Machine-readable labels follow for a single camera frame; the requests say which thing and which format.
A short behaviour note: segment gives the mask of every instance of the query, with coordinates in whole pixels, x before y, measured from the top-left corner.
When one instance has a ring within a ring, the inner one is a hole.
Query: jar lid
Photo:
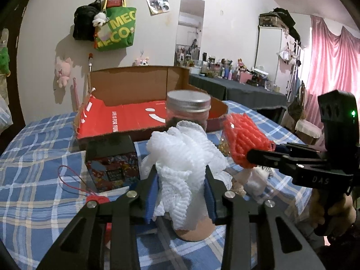
[[[166,106],[174,110],[199,113],[211,108],[211,97],[203,92],[192,90],[173,90],[167,93]]]

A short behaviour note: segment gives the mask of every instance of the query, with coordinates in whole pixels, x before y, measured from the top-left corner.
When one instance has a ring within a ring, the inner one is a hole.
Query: human hand
[[[314,228],[319,224],[325,223],[325,209],[319,203],[320,194],[317,189],[313,189],[310,198],[310,221]],[[356,220],[356,210],[352,206],[352,197],[343,195],[343,198],[335,203],[328,210],[329,216],[332,216],[325,235],[332,234],[333,236],[343,235]]]

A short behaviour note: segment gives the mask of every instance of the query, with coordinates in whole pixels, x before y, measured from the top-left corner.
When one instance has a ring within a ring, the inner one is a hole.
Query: gray tablecloth
[[[254,110],[286,109],[287,106],[286,96],[282,93],[232,80],[190,75],[189,84],[205,90],[220,100],[232,100]]]

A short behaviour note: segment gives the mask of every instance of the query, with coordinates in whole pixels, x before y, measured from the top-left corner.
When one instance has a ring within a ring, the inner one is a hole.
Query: bed
[[[286,129],[259,113],[232,101],[225,101],[230,113],[247,113],[275,143],[300,142]],[[90,180],[72,126],[75,113],[57,115],[27,125],[0,157],[0,238],[21,269],[36,269],[52,243],[85,203],[85,194],[64,186],[58,179],[58,167],[66,165]],[[218,144],[221,132],[209,133]],[[136,142],[141,161],[146,141]],[[227,171],[235,175],[242,168],[230,160]],[[67,172],[63,180],[79,187],[80,182]],[[110,200],[126,188],[104,193]],[[293,221],[306,213],[311,189],[298,187],[291,178],[275,171],[267,188],[256,201],[273,199]],[[220,269],[225,227],[218,226],[207,239],[188,243],[176,238],[169,222],[157,220],[157,233],[137,237],[142,269]],[[255,263],[256,252],[252,252]]]

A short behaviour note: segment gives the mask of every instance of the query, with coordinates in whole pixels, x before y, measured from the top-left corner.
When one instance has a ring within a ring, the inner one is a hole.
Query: person
[[[314,234],[314,228],[325,223],[324,207],[319,203],[320,194],[312,190],[310,198],[310,225],[298,224],[298,229],[310,243],[326,270],[355,270],[360,266],[360,212],[353,207],[352,196],[344,194],[341,201],[328,210],[332,219],[326,230],[330,246],[324,238]]]

